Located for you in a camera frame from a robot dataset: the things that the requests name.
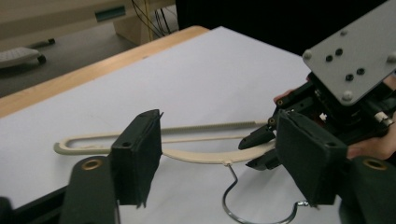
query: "table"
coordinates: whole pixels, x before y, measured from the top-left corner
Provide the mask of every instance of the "table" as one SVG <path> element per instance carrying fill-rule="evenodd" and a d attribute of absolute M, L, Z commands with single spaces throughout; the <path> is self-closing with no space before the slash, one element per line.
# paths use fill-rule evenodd
<path fill-rule="evenodd" d="M 53 152 L 53 144 L 67 136 L 121 131 L 154 108 L 164 112 L 163 127 L 266 119 L 275 108 L 272 98 L 304 83 L 308 72 L 300 57 L 284 50 L 222 27 L 192 27 L 16 93 L 0 100 L 0 195 L 18 207 L 65 186 L 73 165 L 87 157 Z M 230 151 L 238 142 L 165 147 Z M 304 199 L 283 167 L 233 168 L 239 184 L 227 202 L 240 217 L 279 221 Z M 122 206 L 121 223 L 233 223 L 221 207 L 232 183 L 222 165 L 162 157 L 148 207 Z M 337 204 L 299 209 L 293 223 L 340 223 Z"/>
<path fill-rule="evenodd" d="M 175 0 L 135 2 L 146 15 L 175 4 Z M 148 23 L 147 18 L 140 17 Z M 153 39 L 150 29 L 136 17 L 130 0 L 3 0 L 0 2 L 0 51 L 25 47 L 105 22 L 113 22 L 117 34 L 136 44 Z"/>

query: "floor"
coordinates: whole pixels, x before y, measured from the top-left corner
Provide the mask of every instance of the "floor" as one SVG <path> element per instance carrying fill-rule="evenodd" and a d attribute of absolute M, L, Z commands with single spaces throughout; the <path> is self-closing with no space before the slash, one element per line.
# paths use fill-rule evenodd
<path fill-rule="evenodd" d="M 167 31 L 161 11 L 158 12 L 161 15 L 162 28 Z M 166 7 L 163 9 L 163 13 L 170 31 L 178 30 L 176 7 Z M 150 16 L 153 24 L 158 30 L 161 30 L 155 19 L 155 14 L 152 13 Z M 33 87 L 125 50 L 133 49 L 136 44 L 117 35 L 113 24 L 107 23 L 71 35 L 56 37 L 55 44 L 43 41 L 27 47 L 39 50 L 46 56 L 47 62 L 39 64 L 34 60 L 0 69 L 0 97 Z"/>

